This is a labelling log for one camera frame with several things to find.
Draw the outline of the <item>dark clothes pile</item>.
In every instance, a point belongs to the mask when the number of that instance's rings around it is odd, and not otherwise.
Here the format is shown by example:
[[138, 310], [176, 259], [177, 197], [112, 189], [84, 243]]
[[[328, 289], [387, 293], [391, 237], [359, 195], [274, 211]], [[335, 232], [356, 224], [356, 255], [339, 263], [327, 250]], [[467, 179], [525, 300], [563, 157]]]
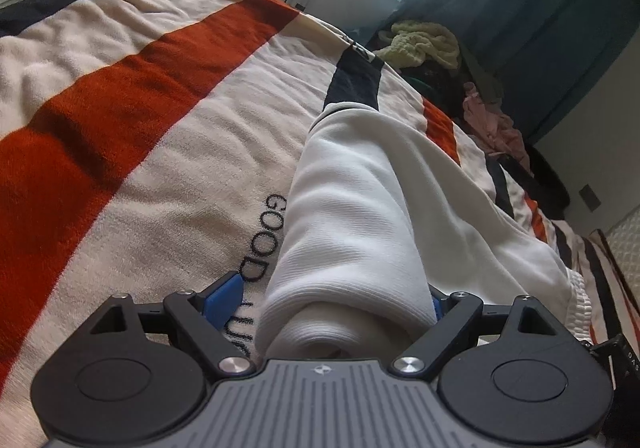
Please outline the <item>dark clothes pile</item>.
[[[371, 50], [375, 51], [384, 46], [384, 43], [378, 38], [378, 32], [389, 31], [390, 26], [375, 32], [368, 43]], [[494, 104], [501, 111], [503, 88], [498, 80], [480, 66], [471, 52], [459, 41], [458, 43], [460, 58], [457, 70], [446, 70], [432, 60], [428, 60], [417, 68], [394, 69], [436, 107], [454, 119], [454, 122], [460, 124], [462, 130], [472, 138], [471, 129], [463, 119], [462, 102], [465, 98], [463, 84], [473, 82], [484, 103]], [[524, 137], [523, 140], [532, 174], [528, 174], [518, 162], [506, 154], [491, 156], [482, 149], [480, 150], [485, 153], [491, 174], [497, 175], [498, 169], [503, 168], [506, 174], [511, 175], [528, 193], [529, 197], [537, 201], [544, 214], [552, 220], [562, 220], [565, 210], [570, 204], [570, 195], [547, 160], [533, 145], [526, 142]]]

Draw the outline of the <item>striped orange navy blanket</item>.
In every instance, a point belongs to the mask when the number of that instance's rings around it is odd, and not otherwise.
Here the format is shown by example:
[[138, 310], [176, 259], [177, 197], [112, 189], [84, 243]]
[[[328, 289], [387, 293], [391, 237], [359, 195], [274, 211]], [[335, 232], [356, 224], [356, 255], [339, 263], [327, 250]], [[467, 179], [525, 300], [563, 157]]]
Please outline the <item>striped orange navy blanket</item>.
[[22, 0], [1, 12], [1, 442], [44, 436], [37, 370], [109, 295], [160, 300], [235, 270], [245, 355], [311, 127], [356, 102], [425, 135], [584, 282], [588, 338], [639, 339], [603, 252], [550, 220], [449, 116], [280, 0]]

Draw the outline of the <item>white sweatpants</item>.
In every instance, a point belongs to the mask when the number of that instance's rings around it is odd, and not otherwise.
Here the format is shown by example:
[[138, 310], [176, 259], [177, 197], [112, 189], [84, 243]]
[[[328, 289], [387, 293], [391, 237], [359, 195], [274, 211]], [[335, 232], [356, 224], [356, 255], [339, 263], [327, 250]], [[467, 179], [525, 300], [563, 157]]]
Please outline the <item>white sweatpants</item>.
[[264, 358], [390, 361], [436, 324], [434, 290], [538, 298], [588, 338], [582, 278], [425, 135], [365, 104], [314, 122], [260, 309]]

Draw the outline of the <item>right teal curtain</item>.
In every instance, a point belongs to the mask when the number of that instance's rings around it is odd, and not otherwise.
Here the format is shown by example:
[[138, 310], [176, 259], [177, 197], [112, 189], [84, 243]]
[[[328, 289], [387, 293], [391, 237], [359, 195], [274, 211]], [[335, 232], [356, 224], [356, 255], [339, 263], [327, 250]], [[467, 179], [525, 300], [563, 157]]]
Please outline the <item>right teal curtain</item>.
[[504, 88], [531, 142], [604, 75], [639, 26], [639, 0], [401, 0], [387, 19], [446, 26]]

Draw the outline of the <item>pink garment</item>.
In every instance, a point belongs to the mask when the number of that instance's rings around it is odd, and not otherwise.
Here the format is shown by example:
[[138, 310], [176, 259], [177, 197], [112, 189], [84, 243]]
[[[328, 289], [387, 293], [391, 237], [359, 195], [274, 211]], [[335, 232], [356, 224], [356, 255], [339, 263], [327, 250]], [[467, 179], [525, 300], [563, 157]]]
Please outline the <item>pink garment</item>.
[[485, 104], [473, 82], [465, 82], [463, 87], [463, 119], [471, 129], [474, 142], [491, 156], [510, 156], [528, 174], [532, 174], [523, 136], [514, 127], [510, 116], [494, 104]]

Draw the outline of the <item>yellow-green fluffy garment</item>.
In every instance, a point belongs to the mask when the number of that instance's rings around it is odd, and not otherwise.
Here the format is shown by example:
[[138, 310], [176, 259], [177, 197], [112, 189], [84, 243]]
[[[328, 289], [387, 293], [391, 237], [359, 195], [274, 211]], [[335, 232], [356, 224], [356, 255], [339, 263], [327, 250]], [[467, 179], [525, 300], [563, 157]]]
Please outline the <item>yellow-green fluffy garment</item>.
[[378, 32], [378, 38], [384, 46], [374, 51], [375, 56], [395, 69], [417, 68], [428, 60], [449, 71], [459, 67], [458, 40], [441, 24], [399, 21], [389, 31]]

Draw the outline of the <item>wall power socket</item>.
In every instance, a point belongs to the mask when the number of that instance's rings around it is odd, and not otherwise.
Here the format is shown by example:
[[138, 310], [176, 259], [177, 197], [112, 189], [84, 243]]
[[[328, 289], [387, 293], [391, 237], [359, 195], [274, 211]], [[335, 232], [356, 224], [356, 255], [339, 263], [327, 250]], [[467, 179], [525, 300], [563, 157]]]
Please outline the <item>wall power socket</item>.
[[602, 204], [601, 200], [589, 184], [585, 184], [585, 186], [579, 190], [579, 197], [584, 201], [585, 206], [591, 213], [600, 208]]

